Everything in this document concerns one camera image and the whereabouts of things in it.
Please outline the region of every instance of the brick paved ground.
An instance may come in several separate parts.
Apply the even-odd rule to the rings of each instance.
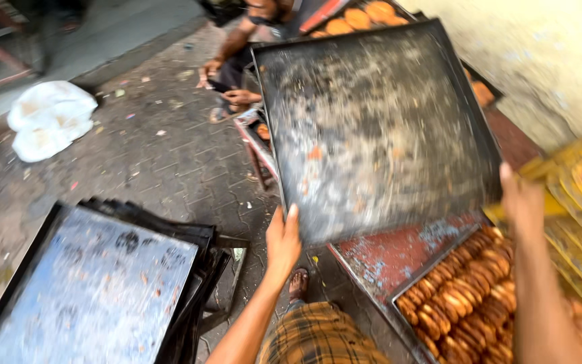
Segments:
[[[118,198],[143,203],[171,219],[215,223],[222,232],[251,239],[252,248],[231,318],[200,342],[198,361],[205,360],[263,277],[264,232],[279,202],[266,198],[256,183],[247,180],[252,170],[231,124],[206,122],[216,95],[194,88],[195,70],[224,37],[222,30],[204,27],[103,85],[99,91],[105,94],[123,88],[126,95],[100,98],[101,107],[93,115],[100,125],[53,158],[27,164],[15,158],[12,137],[0,145],[0,294],[58,199],[76,203],[92,195]],[[194,48],[184,50],[185,43]],[[151,80],[141,82],[143,77]],[[123,80],[127,83],[120,86]],[[136,116],[126,120],[132,113]],[[0,120],[0,134],[4,130]],[[159,130],[166,135],[157,136]],[[411,361],[398,337],[326,248],[306,251],[300,265],[311,273],[312,301],[337,302],[393,361]],[[226,299],[224,291],[215,292],[220,305]],[[271,322],[283,315],[287,296],[285,292],[280,297]]]

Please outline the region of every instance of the man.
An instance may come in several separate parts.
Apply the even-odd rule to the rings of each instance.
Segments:
[[[221,107],[210,112],[209,122],[218,124],[229,116],[248,110],[249,105],[262,100],[262,95],[242,87],[244,67],[253,62],[248,39],[258,27],[276,27],[281,37],[297,36],[300,21],[307,15],[310,0],[247,0],[248,14],[219,49],[219,53],[199,69],[197,87],[209,87],[207,79],[219,74],[219,83],[234,90],[221,94]]]
[[[516,363],[582,363],[582,346],[562,303],[547,251],[543,222],[543,190],[516,180],[503,164],[500,176],[503,207],[515,239]],[[297,207],[287,222],[278,207],[266,231],[266,273],[239,318],[211,353],[209,364],[254,363],[278,295],[300,257]],[[286,314],[262,346],[260,363],[388,363],[351,317],[327,302],[305,303],[309,277],[296,269],[289,287]]]

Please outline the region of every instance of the fingernail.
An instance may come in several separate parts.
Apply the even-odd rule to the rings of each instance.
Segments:
[[[291,205],[291,208],[289,209],[288,217],[295,218],[296,216],[297,216],[297,205],[294,203],[293,205]]]
[[[509,165],[509,163],[502,163],[500,164],[500,178],[505,179],[505,178],[511,178],[511,176],[513,175],[513,170],[511,169],[511,166]]]

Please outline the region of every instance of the mobile phone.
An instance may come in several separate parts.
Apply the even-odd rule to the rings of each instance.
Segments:
[[[224,84],[220,84],[217,81],[208,80],[208,84],[212,86],[211,90],[214,90],[218,93],[225,93],[226,91],[232,90],[230,86],[226,86]]]

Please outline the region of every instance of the dark trousers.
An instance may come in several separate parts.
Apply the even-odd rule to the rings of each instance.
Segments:
[[[253,63],[250,52],[250,43],[232,55],[224,62],[219,70],[219,83],[236,89],[243,88],[244,68]],[[222,107],[228,111],[230,103],[222,98]]]

